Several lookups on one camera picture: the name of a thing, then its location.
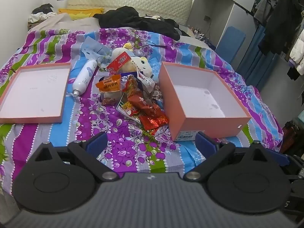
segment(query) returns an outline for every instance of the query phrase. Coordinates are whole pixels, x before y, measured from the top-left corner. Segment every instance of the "wall socket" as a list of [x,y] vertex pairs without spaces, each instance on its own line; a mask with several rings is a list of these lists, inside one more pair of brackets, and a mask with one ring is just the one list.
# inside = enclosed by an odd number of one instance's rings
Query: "wall socket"
[[209,22],[211,20],[211,18],[207,15],[205,15],[204,21]]

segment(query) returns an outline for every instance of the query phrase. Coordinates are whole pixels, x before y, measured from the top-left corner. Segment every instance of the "yellow pillow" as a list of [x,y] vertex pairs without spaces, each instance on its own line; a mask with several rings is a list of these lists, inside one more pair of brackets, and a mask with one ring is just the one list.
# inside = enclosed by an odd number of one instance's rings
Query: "yellow pillow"
[[78,20],[88,17],[93,17],[96,13],[103,13],[103,8],[92,8],[92,9],[65,9],[60,8],[59,13],[68,13],[72,20]]

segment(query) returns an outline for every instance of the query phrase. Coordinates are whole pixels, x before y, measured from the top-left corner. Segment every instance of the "spray can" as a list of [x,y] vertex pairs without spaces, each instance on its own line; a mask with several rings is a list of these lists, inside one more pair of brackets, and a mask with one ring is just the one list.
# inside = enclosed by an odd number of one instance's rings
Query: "spray can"
[[73,96],[78,97],[79,95],[83,94],[89,82],[97,68],[96,60],[88,60],[86,64],[81,69],[80,73],[78,74],[77,78],[73,83]]

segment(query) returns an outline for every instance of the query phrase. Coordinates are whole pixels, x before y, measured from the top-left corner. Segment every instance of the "gray sweater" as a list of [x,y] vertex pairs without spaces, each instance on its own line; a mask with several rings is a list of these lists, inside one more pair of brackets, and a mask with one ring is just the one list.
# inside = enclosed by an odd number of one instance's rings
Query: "gray sweater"
[[278,0],[261,0],[256,6],[254,18],[265,27],[277,3]]

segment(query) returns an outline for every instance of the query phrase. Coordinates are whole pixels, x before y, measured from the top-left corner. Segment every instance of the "black coat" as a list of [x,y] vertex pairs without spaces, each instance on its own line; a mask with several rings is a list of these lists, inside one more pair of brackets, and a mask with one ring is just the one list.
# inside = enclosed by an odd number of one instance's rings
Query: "black coat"
[[269,51],[281,54],[289,47],[297,26],[301,23],[302,8],[297,0],[279,0],[265,28],[265,36],[258,47],[264,55]]
[[104,14],[95,14],[93,17],[98,19],[101,28],[132,27],[143,31],[159,33],[176,41],[181,38],[173,27],[171,20],[166,22],[139,17],[138,12],[129,6],[109,10]]

